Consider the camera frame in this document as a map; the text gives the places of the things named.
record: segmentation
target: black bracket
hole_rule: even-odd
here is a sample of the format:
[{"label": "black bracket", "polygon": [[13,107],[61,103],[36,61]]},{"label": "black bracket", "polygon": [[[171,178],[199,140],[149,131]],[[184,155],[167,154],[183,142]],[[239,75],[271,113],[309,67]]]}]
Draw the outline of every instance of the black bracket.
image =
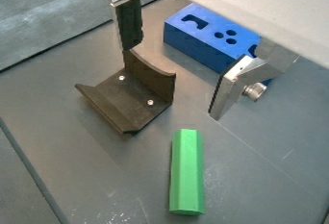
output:
[{"label": "black bracket", "polygon": [[123,51],[124,68],[96,87],[76,89],[120,133],[139,132],[170,107],[176,74],[152,66],[133,50]]}]

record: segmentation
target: hole in blue block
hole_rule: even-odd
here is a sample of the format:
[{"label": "hole in blue block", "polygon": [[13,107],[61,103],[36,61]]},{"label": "hole in blue block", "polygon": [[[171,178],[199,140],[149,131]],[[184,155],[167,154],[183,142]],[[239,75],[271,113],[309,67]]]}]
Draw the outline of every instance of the hole in blue block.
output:
[{"label": "hole in blue block", "polygon": [[236,32],[232,31],[232,30],[227,30],[227,31],[226,31],[226,34],[227,34],[228,36],[235,36],[235,35],[236,35]]},{"label": "hole in blue block", "polygon": [[252,45],[248,47],[248,49],[247,49],[248,53],[251,54],[251,56],[252,56],[254,58],[255,58],[255,55],[254,55],[255,47],[256,47],[256,45],[252,44]]},{"label": "hole in blue block", "polygon": [[214,36],[218,38],[223,38],[223,33],[216,32],[216,33],[214,33]]},{"label": "hole in blue block", "polygon": [[236,43],[236,40],[234,40],[232,38],[228,38],[228,39],[226,39],[226,42],[227,42],[228,44],[235,44],[235,43]]},{"label": "hole in blue block", "polygon": [[196,16],[194,16],[192,14],[188,14],[182,21],[194,21],[196,23],[196,29],[204,29],[206,26],[210,24],[207,21],[202,20],[200,18],[198,18]]}]

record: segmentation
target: blue foam block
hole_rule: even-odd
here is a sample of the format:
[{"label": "blue foam block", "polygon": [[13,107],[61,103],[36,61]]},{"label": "blue foam block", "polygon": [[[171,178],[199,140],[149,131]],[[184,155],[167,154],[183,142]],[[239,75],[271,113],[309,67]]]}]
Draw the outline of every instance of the blue foam block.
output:
[{"label": "blue foam block", "polygon": [[164,21],[163,40],[216,73],[248,55],[259,35],[196,4],[190,4]]}]

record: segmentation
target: green cylinder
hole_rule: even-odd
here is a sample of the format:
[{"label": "green cylinder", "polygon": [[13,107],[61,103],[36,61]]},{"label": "green cylinder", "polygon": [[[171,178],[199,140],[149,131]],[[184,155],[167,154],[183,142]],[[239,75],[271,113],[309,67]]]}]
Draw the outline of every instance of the green cylinder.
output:
[{"label": "green cylinder", "polygon": [[174,134],[170,212],[204,213],[203,144],[196,130],[180,129]]}]

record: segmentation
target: gray table surface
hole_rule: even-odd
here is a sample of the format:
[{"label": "gray table surface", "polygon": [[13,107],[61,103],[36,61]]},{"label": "gray table surface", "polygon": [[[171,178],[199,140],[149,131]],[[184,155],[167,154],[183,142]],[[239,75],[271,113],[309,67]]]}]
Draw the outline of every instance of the gray table surface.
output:
[{"label": "gray table surface", "polygon": [[[256,103],[243,98],[216,122],[218,75],[161,42],[184,0],[143,8],[137,53],[178,73],[175,101],[135,136],[121,136],[75,83],[123,67],[107,24],[0,74],[2,117],[48,188],[64,223],[319,223],[329,204],[329,70],[299,59]],[[168,213],[171,136],[204,140],[206,214]]]},{"label": "gray table surface", "polygon": [[0,1],[0,71],[112,19],[108,0]]},{"label": "gray table surface", "polygon": [[59,224],[1,125],[0,120],[0,223]]}]

